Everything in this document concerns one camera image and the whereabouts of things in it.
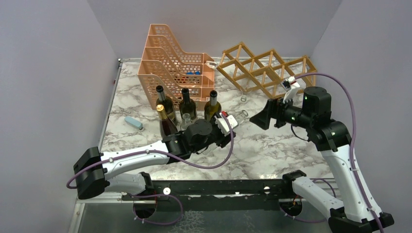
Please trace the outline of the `dark green wine bottle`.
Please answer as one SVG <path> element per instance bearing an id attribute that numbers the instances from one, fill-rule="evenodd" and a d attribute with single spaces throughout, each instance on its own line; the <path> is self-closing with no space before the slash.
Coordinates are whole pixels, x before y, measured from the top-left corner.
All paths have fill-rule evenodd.
<path id="1" fill-rule="evenodd" d="M 179 111 L 181 117 L 183 114 L 189 114 L 190 120 L 193 122 L 197 119 L 197 106 L 194 100 L 192 100 L 189 96 L 189 89 L 183 88 L 181 90 L 182 93 L 182 100 L 179 103 Z"/>

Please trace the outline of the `red bottle gold cap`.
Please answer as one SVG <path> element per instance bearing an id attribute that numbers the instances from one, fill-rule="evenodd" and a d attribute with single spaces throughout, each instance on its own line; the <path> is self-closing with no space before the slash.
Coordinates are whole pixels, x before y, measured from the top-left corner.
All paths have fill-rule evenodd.
<path id="1" fill-rule="evenodd" d="M 162 104 L 156 106 L 156 111 L 159 115 L 160 134 L 162 138 L 178 132 L 177 127 L 168 117 L 165 107 Z"/>

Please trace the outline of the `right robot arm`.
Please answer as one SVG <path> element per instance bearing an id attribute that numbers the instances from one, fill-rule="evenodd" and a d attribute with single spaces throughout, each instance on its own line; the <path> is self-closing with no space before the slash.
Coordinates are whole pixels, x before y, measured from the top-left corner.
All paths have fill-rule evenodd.
<path id="1" fill-rule="evenodd" d="M 270 99 L 250 121 L 267 130 L 271 119 L 276 120 L 277 128 L 291 124 L 306 130 L 340 191 L 337 199 L 298 170 L 283 175 L 280 191 L 284 196 L 297 194 L 306 199 L 326 218 L 334 233 L 371 233 L 394 224 L 392 215 L 377 205 L 357 169 L 350 133 L 342 122 L 331 118 L 331 95 L 324 88 L 306 88 L 302 107 L 295 107 L 292 100 Z"/>

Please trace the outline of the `green bottle silver cap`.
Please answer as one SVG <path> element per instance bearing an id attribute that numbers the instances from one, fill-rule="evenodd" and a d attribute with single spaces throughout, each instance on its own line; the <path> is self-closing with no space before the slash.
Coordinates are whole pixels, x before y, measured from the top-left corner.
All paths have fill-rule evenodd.
<path id="1" fill-rule="evenodd" d="M 217 96 L 218 92 L 216 90 L 212 90 L 210 92 L 209 101 L 205 104 L 204 107 L 204 115 L 206 121 L 210 121 L 215 113 L 220 113 L 222 111 L 221 104 L 217 101 Z"/>

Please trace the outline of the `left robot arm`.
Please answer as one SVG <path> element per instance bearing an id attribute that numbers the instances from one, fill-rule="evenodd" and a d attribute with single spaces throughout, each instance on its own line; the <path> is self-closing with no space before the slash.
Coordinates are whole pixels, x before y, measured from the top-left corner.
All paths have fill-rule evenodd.
<path id="1" fill-rule="evenodd" d="M 238 125 L 233 115 L 221 112 L 210 121 L 197 120 L 186 130 L 144 147 L 118 152 L 88 148 L 74 164 L 74 176 L 67 182 L 67 188 L 75 189 L 80 200 L 94 198 L 104 191 L 136 194 L 140 199 L 147 199 L 153 193 L 149 176 L 143 172 L 130 175 L 129 171 L 176 162 L 187 164 L 192 154 L 205 151 L 212 144 L 220 148 L 233 145 L 234 129 Z"/>

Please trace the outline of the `dark bottle brown label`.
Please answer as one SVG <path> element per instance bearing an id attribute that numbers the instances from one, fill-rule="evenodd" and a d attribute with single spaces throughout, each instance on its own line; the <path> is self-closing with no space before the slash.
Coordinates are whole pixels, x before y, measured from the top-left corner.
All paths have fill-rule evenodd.
<path id="1" fill-rule="evenodd" d="M 156 100 L 156 105 L 162 104 L 165 108 L 166 114 L 169 117 L 169 119 L 172 120 L 172 122 L 177 125 L 178 121 L 176 118 L 176 112 L 174 109 L 174 103 L 172 99 L 166 95 L 164 88 L 162 85 L 158 85 L 156 87 L 156 92 L 158 95 L 158 98 Z"/>

